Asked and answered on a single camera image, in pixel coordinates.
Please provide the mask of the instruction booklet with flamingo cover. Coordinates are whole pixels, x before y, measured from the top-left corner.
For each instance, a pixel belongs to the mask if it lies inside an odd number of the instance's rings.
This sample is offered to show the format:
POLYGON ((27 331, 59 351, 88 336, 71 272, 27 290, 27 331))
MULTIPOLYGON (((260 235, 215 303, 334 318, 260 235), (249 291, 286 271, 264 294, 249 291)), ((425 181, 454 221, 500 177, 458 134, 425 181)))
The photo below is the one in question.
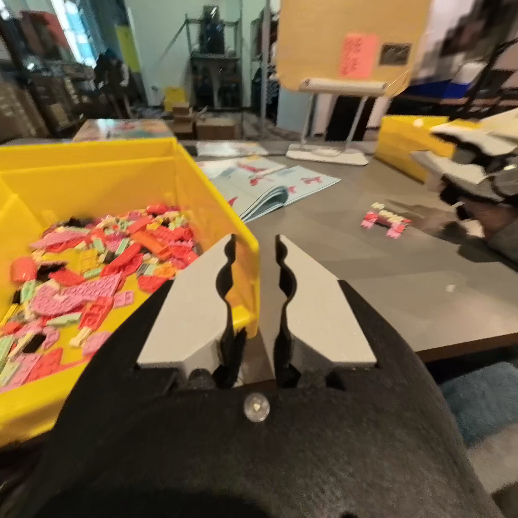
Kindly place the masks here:
POLYGON ((268 156, 270 153, 254 141, 212 140, 196 143, 198 157, 239 158, 249 156, 268 156))

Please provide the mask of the instruction booklet with red figure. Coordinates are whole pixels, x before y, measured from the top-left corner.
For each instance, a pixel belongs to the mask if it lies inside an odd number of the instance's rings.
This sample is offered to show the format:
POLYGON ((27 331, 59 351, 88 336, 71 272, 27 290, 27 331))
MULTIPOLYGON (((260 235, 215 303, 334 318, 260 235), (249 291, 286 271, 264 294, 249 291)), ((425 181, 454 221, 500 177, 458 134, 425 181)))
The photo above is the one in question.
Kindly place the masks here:
POLYGON ((287 168, 284 164, 262 156, 198 161, 197 165, 211 180, 217 177, 229 177, 234 172, 253 177, 263 177, 287 168))

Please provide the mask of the black metal stand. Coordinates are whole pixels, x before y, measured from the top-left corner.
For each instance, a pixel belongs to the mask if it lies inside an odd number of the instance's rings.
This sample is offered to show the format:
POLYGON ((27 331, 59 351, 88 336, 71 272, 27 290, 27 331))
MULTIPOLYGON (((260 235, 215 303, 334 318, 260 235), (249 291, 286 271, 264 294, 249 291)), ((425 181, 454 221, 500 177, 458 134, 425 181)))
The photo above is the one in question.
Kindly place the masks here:
POLYGON ((466 102, 463 104, 463 107, 458 111, 456 115, 457 119, 466 120, 468 118, 470 108, 473 105, 473 101, 475 100, 478 92, 481 90, 483 83, 486 81, 487 76, 490 75, 490 72, 492 71, 494 64, 502 54, 504 54, 510 47, 514 46, 515 44, 517 44, 517 38, 496 44, 491 54, 489 55, 485 68, 483 68, 482 72, 479 74, 475 82, 475 85, 470 89, 466 102))

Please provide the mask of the wooden board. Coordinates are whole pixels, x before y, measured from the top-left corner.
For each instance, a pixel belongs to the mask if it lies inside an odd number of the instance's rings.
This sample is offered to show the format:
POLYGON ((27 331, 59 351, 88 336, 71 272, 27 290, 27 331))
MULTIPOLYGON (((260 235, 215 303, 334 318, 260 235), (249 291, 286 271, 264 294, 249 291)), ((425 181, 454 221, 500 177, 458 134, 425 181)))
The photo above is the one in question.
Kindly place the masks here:
POLYGON ((389 88, 381 97, 402 93, 410 83, 430 10, 431 1, 282 1, 276 65, 281 86, 301 92, 306 78, 383 81, 389 88), (368 79, 346 79, 339 74, 342 46, 349 33, 379 38, 368 79), (381 46, 389 42, 412 44, 406 66, 378 66, 381 46))

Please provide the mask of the flamingo toy set box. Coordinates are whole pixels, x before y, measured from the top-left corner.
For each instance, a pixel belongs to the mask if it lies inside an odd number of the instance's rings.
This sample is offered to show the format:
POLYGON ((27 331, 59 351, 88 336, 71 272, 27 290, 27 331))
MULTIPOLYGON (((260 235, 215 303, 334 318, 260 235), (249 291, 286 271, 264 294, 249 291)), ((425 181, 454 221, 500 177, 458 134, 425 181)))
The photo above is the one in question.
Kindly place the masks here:
POLYGON ((91 119, 84 122, 72 142, 172 137, 172 131, 161 119, 91 119))

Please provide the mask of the pile of pink toy bricks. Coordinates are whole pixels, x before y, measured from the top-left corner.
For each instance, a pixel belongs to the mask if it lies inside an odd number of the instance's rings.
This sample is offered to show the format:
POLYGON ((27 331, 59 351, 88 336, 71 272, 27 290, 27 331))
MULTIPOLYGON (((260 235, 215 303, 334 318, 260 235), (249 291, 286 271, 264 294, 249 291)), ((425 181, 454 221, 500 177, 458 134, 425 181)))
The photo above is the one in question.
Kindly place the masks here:
POLYGON ((187 216, 165 204, 47 228, 7 262, 1 311, 1 394, 85 366, 116 314, 173 280, 199 256, 187 216))

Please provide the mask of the yellow plastic bin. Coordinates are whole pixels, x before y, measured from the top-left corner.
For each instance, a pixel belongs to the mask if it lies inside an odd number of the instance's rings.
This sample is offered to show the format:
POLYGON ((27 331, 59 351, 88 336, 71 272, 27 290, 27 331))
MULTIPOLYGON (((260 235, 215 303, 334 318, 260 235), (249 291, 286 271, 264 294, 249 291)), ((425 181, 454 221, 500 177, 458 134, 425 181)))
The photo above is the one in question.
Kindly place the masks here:
POLYGON ((437 139, 431 129, 448 122, 443 116, 387 115, 383 117, 374 157, 421 183, 427 172, 412 158, 411 153, 432 151, 450 158, 455 146, 437 139))
MULTIPOLYGON (((194 159, 174 138, 1 147, 1 274, 49 226, 70 218, 120 215, 165 204, 191 225, 199 256, 227 234, 236 236, 234 285, 226 295, 234 328, 258 331, 260 249, 256 238, 194 159)), ((113 334, 129 314, 116 314, 113 334)), ((1 281, 1 311, 11 296, 1 281)), ((1 394, 1 450, 49 432, 65 399, 92 360, 1 394)))

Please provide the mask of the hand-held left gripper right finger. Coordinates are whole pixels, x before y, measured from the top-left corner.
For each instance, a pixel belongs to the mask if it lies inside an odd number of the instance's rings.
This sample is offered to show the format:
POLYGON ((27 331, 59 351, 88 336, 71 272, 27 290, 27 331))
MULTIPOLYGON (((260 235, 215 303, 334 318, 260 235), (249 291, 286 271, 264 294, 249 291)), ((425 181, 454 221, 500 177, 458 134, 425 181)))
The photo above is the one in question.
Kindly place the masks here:
POLYGON ((275 339, 278 385, 297 385, 306 374, 325 381, 341 370, 375 367, 341 280, 284 235, 275 237, 275 259, 286 297, 275 339))

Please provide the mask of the open instruction booklet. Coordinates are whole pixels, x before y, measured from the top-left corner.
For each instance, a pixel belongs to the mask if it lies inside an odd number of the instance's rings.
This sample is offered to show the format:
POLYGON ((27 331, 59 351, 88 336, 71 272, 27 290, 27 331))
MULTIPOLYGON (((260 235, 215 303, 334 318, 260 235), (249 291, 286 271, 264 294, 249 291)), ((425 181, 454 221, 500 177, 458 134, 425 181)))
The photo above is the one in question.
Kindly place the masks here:
POLYGON ((236 215, 248 223, 334 186, 340 179, 294 166, 268 175, 231 167, 211 181, 236 215))

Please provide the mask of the storage rack with boxes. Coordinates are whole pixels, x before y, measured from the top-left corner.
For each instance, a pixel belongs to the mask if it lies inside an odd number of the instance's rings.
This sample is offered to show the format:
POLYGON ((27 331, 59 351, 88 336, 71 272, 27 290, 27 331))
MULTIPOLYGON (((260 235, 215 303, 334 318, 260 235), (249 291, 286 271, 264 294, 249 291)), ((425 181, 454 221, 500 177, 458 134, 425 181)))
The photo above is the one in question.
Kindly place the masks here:
POLYGON ((1 142, 69 133, 102 107, 93 68, 50 64, 22 73, 1 60, 1 142))

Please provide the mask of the pink toy brick model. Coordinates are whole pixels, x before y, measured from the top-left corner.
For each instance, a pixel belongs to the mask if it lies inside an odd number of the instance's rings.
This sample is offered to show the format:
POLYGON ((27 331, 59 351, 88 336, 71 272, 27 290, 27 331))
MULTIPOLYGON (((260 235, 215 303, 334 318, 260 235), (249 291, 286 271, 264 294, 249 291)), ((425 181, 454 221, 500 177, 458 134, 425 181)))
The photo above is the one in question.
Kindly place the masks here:
POLYGON ((412 225, 412 220, 388 210, 385 204, 373 203, 366 212, 360 226, 371 229, 378 225, 386 229, 386 237, 398 239, 412 225))

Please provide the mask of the metal storage shelf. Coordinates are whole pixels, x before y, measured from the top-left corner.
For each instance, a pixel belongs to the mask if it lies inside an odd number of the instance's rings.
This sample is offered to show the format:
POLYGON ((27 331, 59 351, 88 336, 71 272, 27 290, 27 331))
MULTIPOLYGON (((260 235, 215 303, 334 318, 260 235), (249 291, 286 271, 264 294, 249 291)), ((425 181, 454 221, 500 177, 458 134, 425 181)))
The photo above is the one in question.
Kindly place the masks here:
POLYGON ((241 17, 225 20, 220 8, 204 5, 197 17, 185 15, 193 104, 214 113, 243 109, 241 17))

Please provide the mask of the dark printed card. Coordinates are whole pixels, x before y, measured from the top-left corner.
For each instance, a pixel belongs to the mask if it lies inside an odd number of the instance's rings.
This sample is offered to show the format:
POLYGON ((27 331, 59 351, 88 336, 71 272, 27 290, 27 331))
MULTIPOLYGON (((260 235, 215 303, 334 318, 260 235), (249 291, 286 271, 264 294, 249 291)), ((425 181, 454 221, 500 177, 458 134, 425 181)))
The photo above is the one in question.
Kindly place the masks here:
POLYGON ((384 43, 381 46, 378 66, 406 66, 410 58, 411 50, 411 43, 384 43))

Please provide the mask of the grey desk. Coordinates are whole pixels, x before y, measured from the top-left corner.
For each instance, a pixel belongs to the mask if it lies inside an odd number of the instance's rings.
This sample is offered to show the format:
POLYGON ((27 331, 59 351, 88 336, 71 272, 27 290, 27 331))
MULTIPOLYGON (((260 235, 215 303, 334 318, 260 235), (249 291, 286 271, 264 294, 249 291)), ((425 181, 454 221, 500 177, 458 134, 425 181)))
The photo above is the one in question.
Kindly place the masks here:
POLYGON ((336 185, 248 224, 260 245, 258 334, 248 339, 242 379, 271 380, 285 300, 275 236, 288 237, 347 281, 425 362, 517 345, 517 269, 482 241, 476 221, 421 183, 370 158, 366 166, 288 159, 287 142, 263 142, 273 161, 339 178, 336 185), (412 220, 398 239, 360 223, 373 203, 412 220))

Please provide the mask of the white desk lamp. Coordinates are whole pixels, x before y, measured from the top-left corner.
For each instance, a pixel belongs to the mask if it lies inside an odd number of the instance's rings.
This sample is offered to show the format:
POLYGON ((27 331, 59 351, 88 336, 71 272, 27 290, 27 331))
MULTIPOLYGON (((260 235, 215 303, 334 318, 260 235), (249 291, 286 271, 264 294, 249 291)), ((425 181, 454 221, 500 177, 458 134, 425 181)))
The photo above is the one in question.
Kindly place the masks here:
POLYGON ((350 146, 367 99, 370 97, 384 96, 388 88, 389 83, 383 81, 342 81, 322 78, 304 79, 301 82, 299 91, 309 92, 311 94, 310 105, 301 133, 300 143, 288 146, 286 153, 287 158, 347 166, 366 166, 368 159, 365 154, 360 150, 351 149, 350 146), (338 95, 349 94, 350 96, 360 97, 359 106, 356 109, 351 128, 342 148, 318 146, 307 143, 306 134, 309 127, 309 118, 312 113, 314 95, 321 93, 338 95))

